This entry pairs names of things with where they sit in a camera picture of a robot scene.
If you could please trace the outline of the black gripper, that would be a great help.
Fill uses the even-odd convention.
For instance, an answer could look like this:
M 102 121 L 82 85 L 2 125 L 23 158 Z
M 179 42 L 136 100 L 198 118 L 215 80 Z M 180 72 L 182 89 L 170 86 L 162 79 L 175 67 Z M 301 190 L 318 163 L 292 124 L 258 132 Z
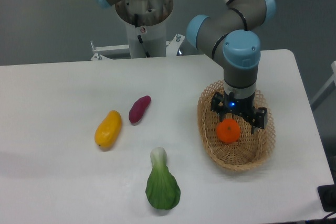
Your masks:
M 268 110 L 265 107 L 254 107 L 255 93 L 243 99 L 237 99 L 233 95 L 215 92 L 211 99 L 211 111 L 218 115 L 219 121 L 222 122 L 225 114 L 231 113 L 247 118 L 251 126 L 251 134 L 256 129 L 264 130 L 268 122 Z

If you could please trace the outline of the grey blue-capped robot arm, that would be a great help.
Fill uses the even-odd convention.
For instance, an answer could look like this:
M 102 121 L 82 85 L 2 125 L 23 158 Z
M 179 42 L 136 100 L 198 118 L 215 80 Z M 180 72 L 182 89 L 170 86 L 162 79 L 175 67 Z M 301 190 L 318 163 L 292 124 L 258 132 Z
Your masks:
M 96 0 L 114 6 L 127 28 L 132 58 L 166 56 L 165 22 L 173 0 Z M 253 29 L 271 19 L 275 0 L 224 0 L 227 10 L 219 18 L 195 16 L 186 30 L 187 41 L 224 70 L 224 92 L 215 93 L 211 110 L 221 120 L 227 113 L 240 116 L 251 129 L 265 129 L 266 108 L 256 108 L 254 97 L 260 61 L 260 40 Z

